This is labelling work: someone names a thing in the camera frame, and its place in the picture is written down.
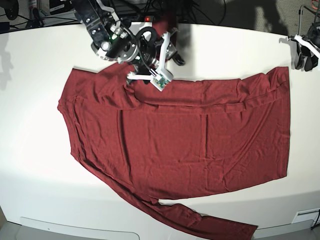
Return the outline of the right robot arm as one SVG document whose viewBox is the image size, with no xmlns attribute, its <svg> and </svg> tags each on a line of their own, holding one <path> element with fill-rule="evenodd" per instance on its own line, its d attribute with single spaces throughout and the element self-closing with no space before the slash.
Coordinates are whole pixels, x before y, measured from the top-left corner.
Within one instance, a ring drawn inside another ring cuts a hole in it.
<svg viewBox="0 0 320 240">
<path fill-rule="evenodd" d="M 126 76 L 127 84 L 141 80 L 163 91 L 174 78 L 166 62 L 173 60 L 178 66 L 185 65 L 171 41 L 177 28 L 158 34 L 154 27 L 145 26 L 133 33 L 131 20 L 120 18 L 113 7 L 101 0 L 73 0 L 71 4 L 76 18 L 92 38 L 94 53 L 102 60 L 133 66 L 134 70 Z"/>
</svg>

